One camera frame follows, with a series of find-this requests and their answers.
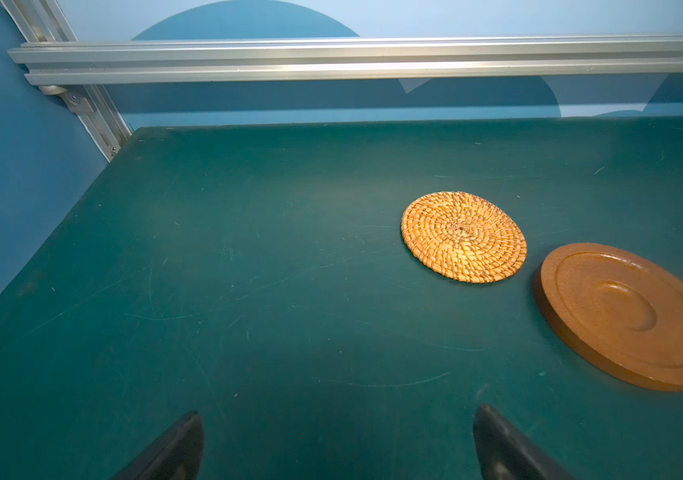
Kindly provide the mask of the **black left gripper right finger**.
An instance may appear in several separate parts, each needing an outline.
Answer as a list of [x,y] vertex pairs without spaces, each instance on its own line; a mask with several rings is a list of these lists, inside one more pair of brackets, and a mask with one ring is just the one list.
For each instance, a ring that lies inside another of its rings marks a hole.
[[475,451],[483,479],[573,479],[573,475],[489,404],[473,420]]

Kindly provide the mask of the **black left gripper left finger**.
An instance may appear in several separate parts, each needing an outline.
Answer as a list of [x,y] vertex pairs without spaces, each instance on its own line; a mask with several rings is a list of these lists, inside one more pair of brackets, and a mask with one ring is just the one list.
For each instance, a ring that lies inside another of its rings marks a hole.
[[187,412],[147,446],[113,479],[154,480],[198,478],[205,448],[201,415]]

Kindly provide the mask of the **brown wooden round coaster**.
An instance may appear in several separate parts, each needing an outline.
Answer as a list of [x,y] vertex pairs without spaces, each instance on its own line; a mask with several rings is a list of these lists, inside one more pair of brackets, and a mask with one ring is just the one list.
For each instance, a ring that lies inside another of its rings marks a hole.
[[631,252],[597,243],[553,250],[533,278],[557,336],[601,371],[683,391],[683,282]]

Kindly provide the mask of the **woven rattan round coaster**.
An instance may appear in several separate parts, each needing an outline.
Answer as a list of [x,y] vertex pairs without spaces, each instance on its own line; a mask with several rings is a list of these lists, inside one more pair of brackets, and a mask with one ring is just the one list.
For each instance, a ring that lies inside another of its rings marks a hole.
[[401,237],[425,267],[455,281],[493,283],[527,260],[527,240],[495,204],[461,191],[427,194],[401,216]]

